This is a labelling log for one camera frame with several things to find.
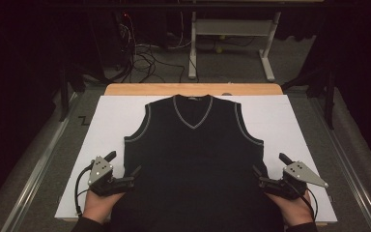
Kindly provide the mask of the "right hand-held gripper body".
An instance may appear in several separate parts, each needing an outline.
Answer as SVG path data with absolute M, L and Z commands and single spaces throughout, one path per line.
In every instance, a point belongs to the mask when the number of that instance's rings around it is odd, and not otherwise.
M 295 161 L 283 168 L 282 178 L 272 180 L 260 177 L 259 187 L 266 193 L 285 199 L 298 199 L 304 196 L 308 184 L 327 188 L 328 183 L 301 161 Z

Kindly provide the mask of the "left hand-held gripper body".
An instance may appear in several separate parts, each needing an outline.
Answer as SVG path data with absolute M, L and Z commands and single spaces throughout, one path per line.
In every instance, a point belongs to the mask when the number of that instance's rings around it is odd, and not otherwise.
M 90 172 L 88 186 L 89 190 L 98 196 L 110 196 L 133 190 L 134 180 L 130 176 L 115 178 L 113 165 L 103 157 L 96 157 Z

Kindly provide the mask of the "dark navy knitted vest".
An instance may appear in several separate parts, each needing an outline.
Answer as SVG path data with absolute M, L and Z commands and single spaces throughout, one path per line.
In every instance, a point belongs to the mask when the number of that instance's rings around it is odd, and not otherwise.
M 264 143 L 239 103 L 176 95 L 145 110 L 125 139 L 125 172 L 139 176 L 113 208 L 113 232 L 284 231 L 254 176 L 267 171 Z

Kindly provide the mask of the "person's left hand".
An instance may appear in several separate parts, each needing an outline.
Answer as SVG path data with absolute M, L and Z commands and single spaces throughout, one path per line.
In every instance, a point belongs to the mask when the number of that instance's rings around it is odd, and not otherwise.
M 114 205 L 123 197 L 122 193 L 110 196 L 98 196 L 92 191 L 86 194 L 85 206 L 82 216 L 100 224 L 106 222 Z

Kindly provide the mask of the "person's right hand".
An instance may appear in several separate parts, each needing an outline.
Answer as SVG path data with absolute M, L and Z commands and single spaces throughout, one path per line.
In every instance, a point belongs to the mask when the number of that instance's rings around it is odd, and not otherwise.
M 313 222 L 313 211 L 308 207 L 311 202 L 308 191 L 303 198 L 287 200 L 283 197 L 268 193 L 267 197 L 280 209 L 284 222 L 288 227 Z

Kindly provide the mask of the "dark metal stand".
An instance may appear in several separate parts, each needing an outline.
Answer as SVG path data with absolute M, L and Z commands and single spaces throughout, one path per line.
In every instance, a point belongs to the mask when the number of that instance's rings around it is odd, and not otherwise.
M 76 63 L 62 63 L 59 69 L 61 116 L 64 122 L 71 109 L 71 96 L 69 90 L 75 93 L 84 93 L 88 84 L 107 85 L 110 80 L 104 75 L 95 74 Z
M 309 72 L 300 73 L 298 77 L 281 85 L 283 91 L 294 86 L 307 85 L 308 98 L 325 97 L 324 118 L 328 127 L 333 129 L 332 113 L 334 107 L 335 71 L 331 65 L 321 65 Z

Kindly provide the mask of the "wooden table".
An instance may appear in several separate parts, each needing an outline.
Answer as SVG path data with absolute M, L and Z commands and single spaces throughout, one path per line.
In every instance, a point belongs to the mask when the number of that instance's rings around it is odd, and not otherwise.
M 106 96 L 269 96 L 282 95 L 274 83 L 115 83 Z

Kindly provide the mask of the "dark curtain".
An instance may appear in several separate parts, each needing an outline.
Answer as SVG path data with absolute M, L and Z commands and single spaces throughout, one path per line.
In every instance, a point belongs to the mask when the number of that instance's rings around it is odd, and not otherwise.
M 371 150 L 371 0 L 330 10 L 318 38 L 332 50 L 335 85 Z
M 37 0 L 0 0 L 0 188 L 51 116 L 58 62 Z

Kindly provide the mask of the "metal floor rail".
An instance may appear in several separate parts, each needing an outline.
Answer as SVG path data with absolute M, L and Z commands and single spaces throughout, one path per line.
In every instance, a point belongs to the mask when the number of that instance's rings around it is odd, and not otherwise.
M 337 159 L 338 165 L 348 183 L 348 186 L 350 187 L 359 209 L 361 210 L 371 230 L 371 197 L 358 177 L 357 170 L 352 166 L 343 146 L 340 144 L 337 133 L 334 131 L 334 129 L 331 129 L 328 126 L 328 122 L 325 119 L 324 109 L 321 107 L 320 102 L 317 99 L 310 99 L 310 102 L 319 119 L 321 120 L 326 133 L 328 134 L 330 143 L 334 148 L 334 155 Z
M 15 203 L 9 204 L 11 211 L 5 217 L 5 223 L 0 232 L 18 230 L 39 190 L 53 159 L 57 143 L 69 123 L 69 114 L 74 110 L 78 100 L 79 96 L 75 92 L 66 96 L 68 109 L 63 112 L 61 106 L 56 108 L 55 113 L 43 125 L 11 172 L 2 193 L 8 197 L 14 197 Z

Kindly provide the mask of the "white metal table frame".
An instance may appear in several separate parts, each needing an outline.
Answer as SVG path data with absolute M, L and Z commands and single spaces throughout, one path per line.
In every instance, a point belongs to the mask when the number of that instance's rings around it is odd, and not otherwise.
M 276 33 L 281 12 L 274 14 L 269 20 L 236 20 L 236 19 L 198 19 L 196 12 L 191 18 L 190 52 L 188 61 L 188 77 L 197 77 L 196 38 L 198 36 L 251 36 L 266 37 L 264 49 L 258 51 L 267 81 L 275 82 L 275 77 L 269 60 L 269 52 Z

